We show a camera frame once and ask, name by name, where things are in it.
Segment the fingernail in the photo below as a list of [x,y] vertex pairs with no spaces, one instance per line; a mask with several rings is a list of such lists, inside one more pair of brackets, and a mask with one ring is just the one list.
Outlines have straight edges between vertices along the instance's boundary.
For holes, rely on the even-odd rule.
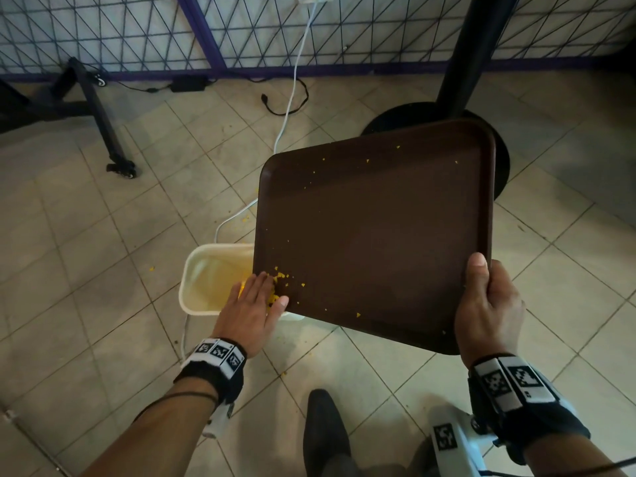
[[468,266],[486,266],[486,258],[481,252],[473,252],[468,258]]

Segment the black bracelet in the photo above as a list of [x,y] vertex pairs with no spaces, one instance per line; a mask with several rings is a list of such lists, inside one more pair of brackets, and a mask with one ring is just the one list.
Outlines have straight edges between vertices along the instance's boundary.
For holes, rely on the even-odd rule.
[[157,400],[153,401],[152,403],[148,404],[146,406],[145,409],[143,409],[142,411],[140,411],[137,415],[137,417],[135,417],[135,420],[133,420],[132,422],[136,422],[137,419],[139,417],[141,417],[141,415],[149,408],[155,406],[156,404],[164,401],[164,400],[168,400],[171,398],[175,398],[175,397],[203,397],[203,398],[207,398],[208,400],[211,400],[214,402],[214,406],[216,408],[216,406],[219,404],[219,401],[216,399],[216,397],[214,395],[211,395],[209,393],[204,393],[204,392],[179,392],[179,393],[171,393],[170,395],[164,395],[161,398],[158,398]]

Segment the forearm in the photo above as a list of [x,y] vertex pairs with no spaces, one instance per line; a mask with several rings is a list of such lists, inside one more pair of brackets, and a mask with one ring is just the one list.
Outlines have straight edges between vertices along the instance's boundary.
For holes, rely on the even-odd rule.
[[[179,380],[167,395],[181,392],[218,397],[214,387],[200,378]],[[82,476],[182,477],[214,408],[214,402],[200,396],[159,402],[146,410]]]
[[[561,474],[612,463],[596,445],[582,435],[551,434],[532,443],[523,452],[534,475]],[[619,469],[598,475],[625,477]]]

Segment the white power cord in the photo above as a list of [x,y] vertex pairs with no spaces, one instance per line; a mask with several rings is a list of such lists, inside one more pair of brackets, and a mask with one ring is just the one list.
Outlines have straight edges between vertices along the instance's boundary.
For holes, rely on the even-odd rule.
[[[305,27],[305,33],[303,33],[303,39],[300,42],[300,47],[298,49],[298,55],[296,55],[296,63],[294,63],[294,82],[293,82],[293,84],[291,86],[290,101],[287,103],[287,110],[285,111],[285,119],[282,121],[281,131],[279,132],[278,137],[276,137],[276,141],[274,142],[274,154],[277,153],[278,143],[281,140],[283,132],[285,132],[285,127],[287,126],[287,119],[290,116],[291,103],[293,102],[294,94],[296,93],[296,72],[298,70],[298,61],[300,60],[300,56],[303,54],[303,48],[305,47],[305,40],[307,38],[307,33],[309,33],[309,28],[311,27],[311,24],[314,21],[314,15],[315,15],[317,7],[318,7],[318,2],[314,3],[314,5],[312,6],[312,12],[309,15],[309,20],[307,20],[307,26]],[[246,205],[243,209],[238,211],[233,216],[228,217],[225,221],[223,221],[221,224],[219,224],[218,227],[216,228],[216,231],[214,232],[214,243],[215,244],[218,243],[219,231],[221,230],[221,226],[223,224],[229,223],[232,219],[234,219],[239,214],[243,213],[246,209],[251,208],[257,202],[258,202],[258,198],[254,199],[248,205]],[[181,360],[182,361],[186,360],[186,334],[187,334],[187,321],[188,321],[188,319],[189,319],[189,315],[186,314],[186,320],[185,320],[185,322],[183,324],[183,333],[181,334],[181,348],[180,348],[180,350],[181,350]]]

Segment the person's left hand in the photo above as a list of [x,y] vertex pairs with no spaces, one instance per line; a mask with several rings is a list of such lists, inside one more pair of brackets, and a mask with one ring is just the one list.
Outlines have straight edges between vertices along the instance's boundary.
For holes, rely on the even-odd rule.
[[211,338],[227,338],[240,344],[248,358],[256,356],[269,340],[276,322],[290,302],[288,296],[281,296],[268,312],[267,300],[272,294],[273,285],[274,278],[262,272],[258,276],[251,275],[245,281],[242,292],[240,282],[232,286]]

